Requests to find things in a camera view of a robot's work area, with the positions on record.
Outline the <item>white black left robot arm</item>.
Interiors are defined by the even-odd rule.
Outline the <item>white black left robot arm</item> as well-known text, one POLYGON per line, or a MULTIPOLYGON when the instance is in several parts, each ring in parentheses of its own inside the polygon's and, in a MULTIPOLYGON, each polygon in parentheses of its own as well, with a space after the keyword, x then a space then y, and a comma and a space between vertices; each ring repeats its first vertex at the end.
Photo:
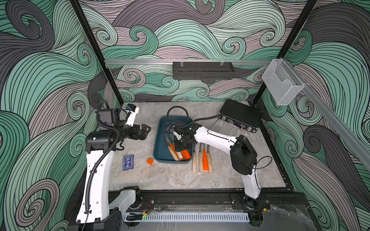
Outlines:
POLYGON ((85 139, 87 152, 87 173, 83 201, 69 231, 119 231, 123 214, 131 205, 140 203, 139 188, 129 187, 121 192, 113 202, 108 201, 109 177, 117 144, 125 139, 145 140, 151 127, 135 124, 139 108, 127 104, 124 109, 107 106, 107 101, 99 103, 96 112, 98 130, 89 133, 85 139))

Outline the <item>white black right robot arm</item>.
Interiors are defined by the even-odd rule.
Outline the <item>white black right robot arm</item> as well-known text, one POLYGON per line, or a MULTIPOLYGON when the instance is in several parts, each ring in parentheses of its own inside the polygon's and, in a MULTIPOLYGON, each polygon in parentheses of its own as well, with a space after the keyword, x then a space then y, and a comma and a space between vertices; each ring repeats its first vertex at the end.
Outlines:
POLYGON ((189 118, 188 111, 179 105, 172 106, 167 111, 166 118, 172 128, 175 150, 177 152, 185 151, 197 142, 229 154, 233 169, 241 175, 245 196, 257 200, 262 191, 257 176, 259 161, 257 161, 257 152, 250 141, 243 135, 239 137, 223 135, 197 123, 218 118, 217 115, 198 118, 191 122, 187 121, 184 126, 176 125, 170 120, 170 112, 175 108, 185 111, 186 118, 189 118))

